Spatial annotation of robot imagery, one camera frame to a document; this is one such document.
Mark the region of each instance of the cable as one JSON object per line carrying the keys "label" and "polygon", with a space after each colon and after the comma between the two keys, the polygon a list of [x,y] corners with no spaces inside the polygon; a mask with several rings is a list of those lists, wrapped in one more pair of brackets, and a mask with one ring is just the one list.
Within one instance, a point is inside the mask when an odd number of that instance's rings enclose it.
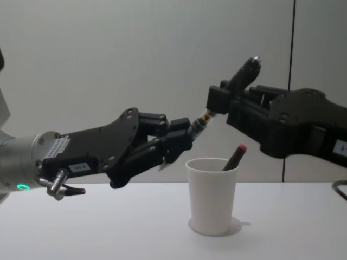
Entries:
{"label": "cable", "polygon": [[332,183],[331,187],[334,191],[336,191],[342,198],[344,198],[344,200],[347,201],[347,195],[339,189],[339,186],[342,185],[347,185],[347,180],[338,180],[335,181],[334,183]]}

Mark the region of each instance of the white table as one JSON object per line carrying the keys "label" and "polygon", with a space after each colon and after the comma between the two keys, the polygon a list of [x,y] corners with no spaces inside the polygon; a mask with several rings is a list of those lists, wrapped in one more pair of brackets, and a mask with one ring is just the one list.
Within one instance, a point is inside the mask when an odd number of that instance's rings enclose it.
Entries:
{"label": "white table", "polygon": [[1,259],[347,259],[347,203],[330,184],[239,183],[230,237],[193,233],[187,184],[78,185],[55,201],[44,189],[0,205]]}

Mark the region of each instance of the label sticker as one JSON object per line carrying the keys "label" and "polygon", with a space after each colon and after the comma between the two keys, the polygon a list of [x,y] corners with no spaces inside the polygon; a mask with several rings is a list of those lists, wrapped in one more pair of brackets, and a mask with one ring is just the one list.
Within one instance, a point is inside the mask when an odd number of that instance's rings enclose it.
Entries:
{"label": "label sticker", "polygon": [[90,171],[91,170],[88,163],[86,163],[86,162],[83,162],[81,164],[70,165],[69,168],[72,172],[84,172],[84,171]]}
{"label": "label sticker", "polygon": [[62,153],[65,150],[65,148],[69,142],[70,142],[70,138],[68,135],[64,136],[63,138],[56,139],[53,146],[51,147],[51,149],[47,153],[45,159],[54,158],[57,156],[57,154]]}
{"label": "label sticker", "polygon": [[347,142],[337,139],[332,152],[347,157]]}

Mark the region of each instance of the pen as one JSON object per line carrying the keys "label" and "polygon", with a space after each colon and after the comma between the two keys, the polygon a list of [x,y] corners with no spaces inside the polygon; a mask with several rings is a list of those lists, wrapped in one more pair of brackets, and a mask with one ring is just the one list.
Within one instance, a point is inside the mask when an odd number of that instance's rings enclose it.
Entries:
{"label": "pen", "polygon": [[223,171],[229,171],[229,170],[237,168],[246,150],[247,150],[246,145],[242,145],[242,144],[239,145],[236,151],[234,152],[233,156],[230,157],[229,161],[225,165]]}

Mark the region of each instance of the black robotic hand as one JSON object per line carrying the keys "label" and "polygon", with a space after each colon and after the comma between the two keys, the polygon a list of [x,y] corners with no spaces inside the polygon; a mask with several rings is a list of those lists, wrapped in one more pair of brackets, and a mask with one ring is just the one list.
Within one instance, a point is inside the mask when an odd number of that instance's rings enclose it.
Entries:
{"label": "black robotic hand", "polygon": [[66,169],[68,178],[105,172],[110,186],[121,188],[132,177],[164,162],[172,163],[191,149],[189,126],[188,118],[169,123],[163,114],[130,108],[107,126],[59,136],[68,145],[44,159],[42,172],[52,173],[52,180],[60,169]]}
{"label": "black robotic hand", "polygon": [[314,89],[251,87],[230,100],[227,124],[275,158],[309,154],[347,167],[347,109]]}

